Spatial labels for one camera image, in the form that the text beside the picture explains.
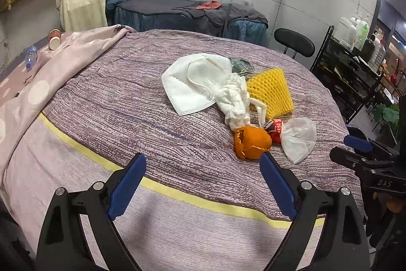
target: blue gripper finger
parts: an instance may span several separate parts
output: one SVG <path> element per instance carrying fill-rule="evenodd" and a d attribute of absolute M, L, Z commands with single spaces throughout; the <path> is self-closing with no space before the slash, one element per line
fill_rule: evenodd
<path fill-rule="evenodd" d="M 294 220 L 297 214 L 295 194 L 267 153 L 259 159 L 259 169 L 282 214 Z"/>
<path fill-rule="evenodd" d="M 111 220 L 124 214 L 132 196 L 145 175 L 147 160 L 139 154 L 132 166 L 127 170 L 110 196 L 110 208 L 107 215 Z"/>
<path fill-rule="evenodd" d="M 364 153 L 372 152 L 372 145 L 369 143 L 369 141 L 354 136 L 345 136 L 344 144 L 348 147 L 356 149 L 357 151 L 361 151 Z"/>

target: mask ear loop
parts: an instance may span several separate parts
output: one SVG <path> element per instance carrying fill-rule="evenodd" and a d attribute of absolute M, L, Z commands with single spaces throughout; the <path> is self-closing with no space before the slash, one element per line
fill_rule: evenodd
<path fill-rule="evenodd" d="M 189 64 L 188 64 L 188 66 L 186 67 L 186 80 L 189 81 L 190 83 L 196 85 L 196 86 L 199 86 L 199 87 L 201 87 L 201 88 L 207 90 L 208 93 L 209 93 L 209 98 L 210 98 L 210 100 L 213 100 L 213 99 L 214 99 L 214 96 L 212 96 L 212 93 L 210 92 L 210 90 L 209 90 L 208 87 L 206 87 L 206 86 L 204 86 L 204 85 L 201 85 L 201 84 L 199 84 L 199 83 L 194 82 L 194 81 L 193 81 L 192 79 L 190 79 L 190 77 L 189 77 L 189 66 L 190 66 L 192 63 L 194 63 L 194 62 L 196 62 L 196 61 L 200 61 L 200 60 L 207 60 L 209 63 L 211 63 L 211 64 L 212 64 L 213 66 L 215 66 L 216 68 L 218 68 L 220 71 L 224 71 L 224 68 L 220 67 L 220 66 L 219 66 L 218 64 L 216 64 L 212 59 L 207 58 L 207 57 L 202 57 L 202 58 L 200 58 L 200 59 L 196 59 L 196 60 L 190 61 Z"/>

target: green leaf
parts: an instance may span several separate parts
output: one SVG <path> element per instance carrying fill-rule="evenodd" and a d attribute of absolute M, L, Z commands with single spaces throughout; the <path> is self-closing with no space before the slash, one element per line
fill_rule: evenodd
<path fill-rule="evenodd" d="M 395 111 L 399 111 L 399 104 L 394 103 L 393 105 L 391 105 L 390 109 L 395 110 Z"/>
<path fill-rule="evenodd" d="M 389 127 L 391 127 L 393 135 L 395 136 L 395 138 L 397 136 L 397 122 L 398 122 L 398 120 L 396 120 L 395 122 L 388 122 L 388 125 L 389 125 Z"/>
<path fill-rule="evenodd" d="M 385 107 L 386 106 L 383 103 L 380 103 L 379 105 L 376 105 L 372 110 L 372 114 L 374 114 L 374 121 L 376 123 L 383 120 L 383 110 L 385 109 Z"/>
<path fill-rule="evenodd" d="M 387 122 L 395 122 L 399 119 L 399 112 L 390 108 L 385 108 L 382 112 L 383 118 Z"/>

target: potted plant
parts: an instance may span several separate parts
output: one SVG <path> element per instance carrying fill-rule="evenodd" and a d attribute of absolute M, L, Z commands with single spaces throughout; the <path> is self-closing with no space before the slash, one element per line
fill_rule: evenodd
<path fill-rule="evenodd" d="M 383 125 L 387 124 L 396 136 L 397 123 L 399 121 L 399 105 L 393 104 L 390 107 L 386 107 L 383 103 L 376 105 L 372 109 L 374 115 L 374 121 L 376 123 L 382 122 Z"/>

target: yellow stripe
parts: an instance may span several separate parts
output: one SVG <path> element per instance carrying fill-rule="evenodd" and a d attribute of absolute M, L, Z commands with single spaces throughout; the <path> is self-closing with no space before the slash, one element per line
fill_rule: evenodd
<path fill-rule="evenodd" d="M 38 117 L 44 122 L 44 124 L 54 133 L 56 134 L 63 142 L 67 143 L 70 147 L 74 148 L 81 154 L 85 155 L 89 159 L 93 160 L 94 162 L 98 163 L 105 169 L 110 171 L 116 171 L 122 169 L 122 167 L 116 165 L 115 163 L 109 161 L 108 159 L 98 155 L 97 153 L 93 152 L 92 150 L 88 149 L 87 147 L 79 144 L 77 141 L 69 137 L 68 135 L 64 134 L 60 131 L 57 127 L 55 127 L 48 119 L 42 114 L 39 113 Z M 210 210 L 213 212 L 218 212 L 219 214 L 235 216 L 235 217 L 243 217 L 243 218 L 250 218 L 250 219 L 257 219 L 266 222 L 273 228 L 280 228 L 280 229 L 288 229 L 291 222 L 285 220 L 274 220 L 269 219 L 265 216 L 262 212 L 258 210 L 240 207 L 238 205 L 229 205 L 220 202 L 214 202 L 210 200 L 206 200 L 200 197 L 197 197 L 192 194 L 188 194 L 182 192 L 178 189 L 166 186 L 164 184 L 155 182 L 149 178 L 143 177 L 141 181 L 141 185 L 147 189 L 150 189 L 154 192 L 160 193 L 172 199 L 183 201 L 188 204 L 194 205 L 196 207 Z M 319 218 L 316 220 L 315 226 L 322 226 L 324 224 L 324 218 Z"/>

